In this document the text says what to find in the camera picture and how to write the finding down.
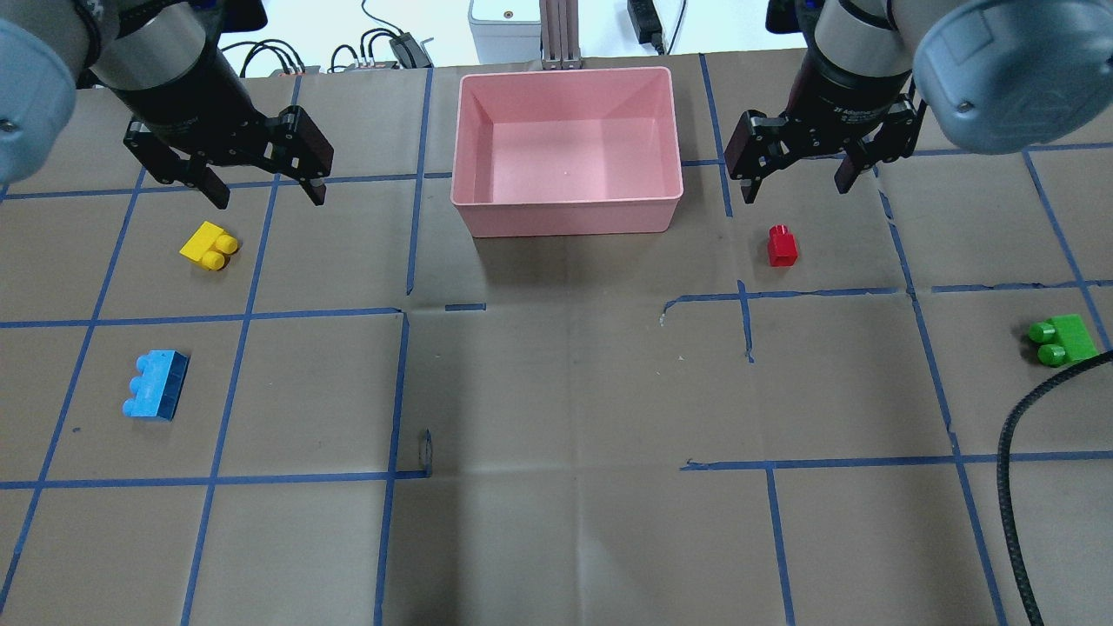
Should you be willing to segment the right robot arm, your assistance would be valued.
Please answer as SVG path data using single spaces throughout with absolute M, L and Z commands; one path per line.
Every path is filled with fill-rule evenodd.
M 806 43 L 784 113 L 745 111 L 728 176 L 764 179 L 839 156 L 839 193 L 910 157 L 923 116 L 961 150 L 1012 154 L 1078 130 L 1110 106 L 1109 1 L 771 1 L 767 31 Z

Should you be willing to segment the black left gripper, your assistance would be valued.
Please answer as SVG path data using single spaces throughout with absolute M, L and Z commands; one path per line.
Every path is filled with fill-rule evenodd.
M 238 75 L 215 40 L 171 82 L 120 90 L 134 118 L 124 147 L 157 182 L 183 183 L 226 211 L 230 190 L 211 170 L 215 165 L 278 168 L 323 206 L 334 148 L 311 114 L 297 104 L 268 118 L 256 110 Z

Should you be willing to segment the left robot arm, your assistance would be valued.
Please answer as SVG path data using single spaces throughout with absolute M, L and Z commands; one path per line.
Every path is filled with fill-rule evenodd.
M 219 167 L 250 166 L 326 197 L 334 150 L 297 104 L 259 111 L 219 47 L 267 23 L 262 1 L 4 1 L 1 178 L 31 178 L 70 123 L 83 77 L 130 110 L 124 147 L 159 183 L 226 209 Z

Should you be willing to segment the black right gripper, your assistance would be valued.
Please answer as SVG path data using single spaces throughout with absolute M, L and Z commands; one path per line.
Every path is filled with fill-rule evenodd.
M 926 113 L 925 102 L 913 104 L 913 89 L 903 90 L 910 77 L 908 69 L 885 77 L 854 74 L 808 50 L 784 113 L 745 111 L 723 150 L 743 202 L 754 203 L 776 172 L 776 155 L 798 159 L 845 150 L 834 175 L 839 194 L 878 163 L 910 157 Z

